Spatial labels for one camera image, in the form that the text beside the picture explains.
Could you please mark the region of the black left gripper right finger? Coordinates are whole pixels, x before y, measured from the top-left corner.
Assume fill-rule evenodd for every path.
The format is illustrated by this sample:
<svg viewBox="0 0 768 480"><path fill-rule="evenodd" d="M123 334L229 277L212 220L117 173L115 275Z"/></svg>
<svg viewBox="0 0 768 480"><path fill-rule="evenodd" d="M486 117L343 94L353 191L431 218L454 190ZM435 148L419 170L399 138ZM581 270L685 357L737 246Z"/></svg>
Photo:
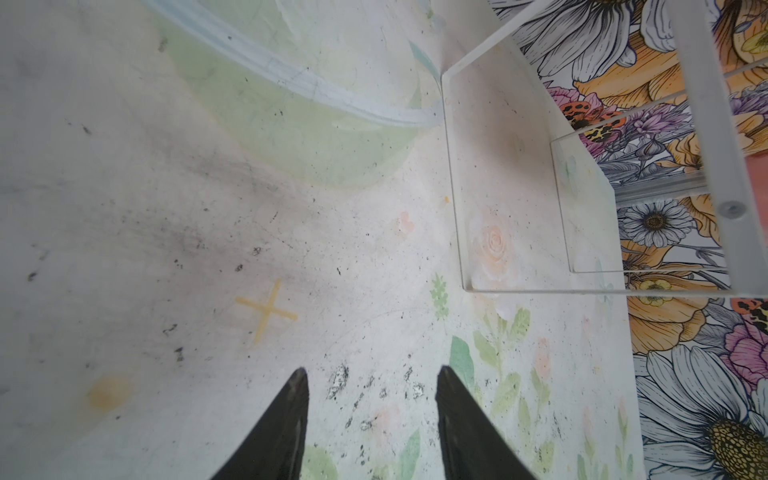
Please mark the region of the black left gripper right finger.
<svg viewBox="0 0 768 480"><path fill-rule="evenodd" d="M437 376L436 403L447 480L535 479L448 365Z"/></svg>

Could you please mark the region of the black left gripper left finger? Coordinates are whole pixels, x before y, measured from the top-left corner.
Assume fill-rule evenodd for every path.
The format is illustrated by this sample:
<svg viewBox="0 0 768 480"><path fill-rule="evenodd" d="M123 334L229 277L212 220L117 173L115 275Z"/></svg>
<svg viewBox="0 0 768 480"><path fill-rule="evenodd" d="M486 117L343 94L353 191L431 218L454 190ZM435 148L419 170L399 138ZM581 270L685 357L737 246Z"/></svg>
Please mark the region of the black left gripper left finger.
<svg viewBox="0 0 768 480"><path fill-rule="evenodd" d="M215 479L298 479L308 422L309 382L296 369Z"/></svg>

